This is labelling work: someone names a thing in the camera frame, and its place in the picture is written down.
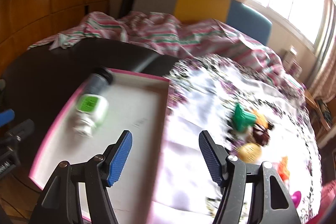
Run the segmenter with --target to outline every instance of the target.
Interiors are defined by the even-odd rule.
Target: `bed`
[[[187,25],[213,18],[263,45],[267,45],[272,28],[266,17],[235,0],[123,2],[131,2],[128,6],[132,11],[171,14]],[[320,156],[304,107],[303,89],[294,79],[282,74],[281,80],[274,83],[264,72],[257,73],[216,55],[181,60],[168,78],[171,115],[161,148],[149,223],[212,223],[221,194],[207,172],[197,136],[201,130],[208,130],[215,143],[234,153],[239,144],[228,141],[228,131],[236,102],[257,108],[275,124],[270,143],[263,147],[257,163],[268,160],[276,168],[287,156],[291,172],[287,188],[290,194],[297,190],[302,193],[297,208],[301,222],[318,213]],[[240,223],[247,223],[250,193],[251,186],[247,185]]]
[[[207,130],[215,143],[236,153],[243,141],[230,133],[237,102],[274,124],[257,163],[267,160],[277,167],[287,158],[287,189],[302,194],[301,222],[316,215],[322,184],[315,135],[302,86],[266,46],[271,22],[234,0],[123,0],[123,13],[119,20],[90,13],[77,27],[32,47],[53,42],[51,49],[67,48],[85,37],[102,37],[181,58],[166,76],[169,115],[147,222],[212,223],[221,193],[199,150],[198,134]],[[246,189],[240,223],[248,220],[251,187]]]

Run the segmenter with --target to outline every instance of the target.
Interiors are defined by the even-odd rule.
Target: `pink cushion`
[[[306,224],[316,224],[324,212],[327,210],[329,205],[332,203],[336,196],[336,180],[329,182],[327,185],[323,186],[321,192],[321,205],[319,209],[319,213],[317,216],[309,220]]]

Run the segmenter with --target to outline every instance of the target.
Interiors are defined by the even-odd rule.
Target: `blue gripper pad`
[[[132,133],[127,132],[124,139],[122,140],[120,146],[115,152],[113,159],[110,163],[110,172],[107,178],[107,183],[109,186],[112,186],[113,183],[117,182],[120,178],[121,172],[124,168],[125,162],[127,160],[128,154],[132,148]]]
[[[221,154],[207,131],[202,131],[199,134],[198,143],[212,180],[219,187],[222,187],[225,183],[222,168],[222,166],[226,165],[225,156]]]
[[[14,117],[15,117],[15,113],[11,109],[1,112],[0,113],[0,127],[14,120]]]

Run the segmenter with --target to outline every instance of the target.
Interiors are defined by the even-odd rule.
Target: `yellow headboard panel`
[[[174,16],[183,23],[214,18],[226,22],[231,0],[177,0]]]

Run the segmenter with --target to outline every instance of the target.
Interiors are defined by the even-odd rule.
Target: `headboard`
[[[168,13],[183,23],[214,18],[263,45],[267,44],[272,28],[268,18],[235,0],[132,0],[129,7],[143,13]]]

